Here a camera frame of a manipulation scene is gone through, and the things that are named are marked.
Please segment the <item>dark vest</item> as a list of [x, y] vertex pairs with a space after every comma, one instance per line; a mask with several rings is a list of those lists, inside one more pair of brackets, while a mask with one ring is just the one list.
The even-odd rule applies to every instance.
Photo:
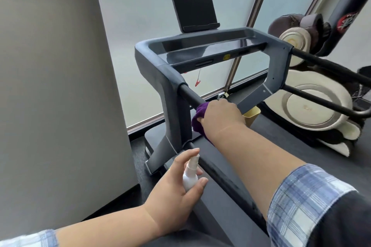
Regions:
[[371, 203], [356, 191], [342, 196], [321, 218], [306, 247], [371, 247]]

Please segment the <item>yellow container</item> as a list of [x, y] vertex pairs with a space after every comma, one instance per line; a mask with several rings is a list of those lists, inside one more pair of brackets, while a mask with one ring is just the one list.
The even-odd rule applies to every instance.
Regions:
[[248, 128], [250, 128], [260, 113], [261, 113], [261, 110], [257, 106], [254, 106], [248, 112], [244, 113], [243, 117], [244, 117], [245, 125]]

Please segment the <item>black punching bag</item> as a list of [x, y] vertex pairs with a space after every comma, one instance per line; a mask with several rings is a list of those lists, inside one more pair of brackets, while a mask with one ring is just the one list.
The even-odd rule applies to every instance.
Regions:
[[331, 31], [316, 56], [328, 56], [349, 27], [353, 24], [368, 0], [340, 0], [329, 18]]

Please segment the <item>blue plaid shirt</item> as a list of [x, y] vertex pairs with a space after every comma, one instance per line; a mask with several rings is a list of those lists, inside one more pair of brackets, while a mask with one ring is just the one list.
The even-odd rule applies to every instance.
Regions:
[[[356, 191], [314, 165], [304, 165], [284, 179], [273, 196], [267, 231], [270, 247], [306, 247], [325, 213], [342, 196]], [[59, 247], [56, 230], [0, 241], [0, 247]], [[197, 231], [180, 230], [139, 247], [232, 247]]]

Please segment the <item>white spray bottle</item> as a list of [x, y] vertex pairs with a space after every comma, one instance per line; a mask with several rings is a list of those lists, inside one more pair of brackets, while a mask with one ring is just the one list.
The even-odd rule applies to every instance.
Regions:
[[190, 158], [185, 166], [183, 173], [183, 187], [188, 192], [198, 181], [198, 161], [199, 154]]

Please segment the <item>cream and brown exercise machine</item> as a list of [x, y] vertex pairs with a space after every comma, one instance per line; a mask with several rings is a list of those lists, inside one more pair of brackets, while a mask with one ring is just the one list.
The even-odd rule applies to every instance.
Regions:
[[[324, 22], [321, 14], [283, 15], [268, 28], [268, 34], [312, 55], [322, 49], [331, 33], [331, 25]], [[286, 84], [354, 112], [371, 109], [371, 99], [365, 99], [370, 87], [298, 56], [291, 56]], [[308, 145], [320, 142], [345, 157], [351, 155], [366, 120], [348, 117], [285, 90], [266, 99], [262, 108], [266, 117]]]

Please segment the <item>purple cleaning cloth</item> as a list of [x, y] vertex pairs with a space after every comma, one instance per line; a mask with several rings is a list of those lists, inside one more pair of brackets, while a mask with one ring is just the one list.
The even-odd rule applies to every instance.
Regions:
[[204, 118], [205, 116], [205, 113], [206, 113], [206, 110], [207, 110], [207, 107], [208, 107], [208, 104], [209, 102], [204, 102], [202, 104], [200, 104], [197, 109], [196, 109], [196, 113], [195, 115], [193, 116], [192, 120], [191, 120], [191, 125], [192, 125], [192, 129], [194, 132], [197, 132], [199, 133], [201, 136], [203, 136], [208, 142], [210, 142], [212, 145], [214, 145], [206, 136], [205, 134], [205, 131], [204, 131], [204, 128], [202, 126], [202, 123], [198, 120], [198, 119], [201, 119], [201, 118]]

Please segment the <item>person's left forearm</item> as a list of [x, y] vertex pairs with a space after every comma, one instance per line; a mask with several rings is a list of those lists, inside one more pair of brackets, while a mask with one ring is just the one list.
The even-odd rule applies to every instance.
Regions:
[[139, 247], [163, 233], [144, 206], [58, 229], [59, 247]]

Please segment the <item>person's left hand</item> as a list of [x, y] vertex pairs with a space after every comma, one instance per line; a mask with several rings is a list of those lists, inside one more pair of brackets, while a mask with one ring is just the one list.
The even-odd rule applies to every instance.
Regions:
[[200, 198], [188, 198], [183, 187], [183, 173], [199, 148], [186, 150], [173, 161], [148, 196], [143, 208], [155, 223], [158, 237], [179, 230], [187, 221]]

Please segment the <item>person's right hand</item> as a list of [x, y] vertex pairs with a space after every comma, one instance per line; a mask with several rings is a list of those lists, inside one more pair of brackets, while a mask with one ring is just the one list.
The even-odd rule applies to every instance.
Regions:
[[209, 102], [204, 118], [198, 120], [211, 142], [215, 142], [227, 130], [246, 126], [237, 106], [226, 99]]

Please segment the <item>grey treadmill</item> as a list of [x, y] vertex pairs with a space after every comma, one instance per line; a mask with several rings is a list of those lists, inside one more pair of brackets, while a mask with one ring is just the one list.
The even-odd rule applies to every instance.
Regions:
[[[300, 51], [289, 43], [255, 29], [243, 27], [211, 30], [141, 41], [135, 45], [137, 66], [142, 76], [159, 93], [166, 124], [165, 136], [159, 145], [160, 152], [154, 151], [147, 161], [147, 168], [151, 173], [156, 172], [176, 154], [194, 147], [190, 109], [191, 107], [197, 109], [205, 101], [188, 86], [182, 74], [222, 62], [239, 53], [246, 55], [257, 51], [262, 51], [270, 57], [268, 73], [265, 81], [237, 104], [242, 114], [277, 91], [285, 90], [349, 117], [363, 115], [363, 113], [353, 113], [351, 109], [296, 90], [287, 85], [285, 81], [291, 56], [298, 56], [307, 62], [336, 71], [341, 75], [348, 75], [366, 86], [371, 86], [369, 78]], [[239, 191], [232, 187], [233, 182], [231, 183], [226, 176], [217, 171], [217, 167], [212, 163], [205, 159], [200, 160], [204, 172], [229, 195], [240, 209], [246, 208], [247, 216], [261, 232], [268, 236], [267, 221], [265, 220], [266, 223], [263, 224], [263, 220], [260, 220], [255, 212], [252, 215], [249, 214], [251, 205], [245, 204], [245, 199], [240, 198]]]

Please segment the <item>person's right forearm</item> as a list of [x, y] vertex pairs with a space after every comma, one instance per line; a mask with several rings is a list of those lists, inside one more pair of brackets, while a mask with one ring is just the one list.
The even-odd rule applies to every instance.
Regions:
[[274, 194], [283, 180], [306, 163], [246, 127], [244, 122], [203, 122], [206, 137], [233, 167], [267, 221]]

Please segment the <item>black tablet holder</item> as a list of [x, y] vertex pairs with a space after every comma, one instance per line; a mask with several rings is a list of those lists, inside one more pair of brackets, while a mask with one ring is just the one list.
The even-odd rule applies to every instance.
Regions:
[[172, 2], [183, 34], [220, 27], [213, 0], [172, 0]]

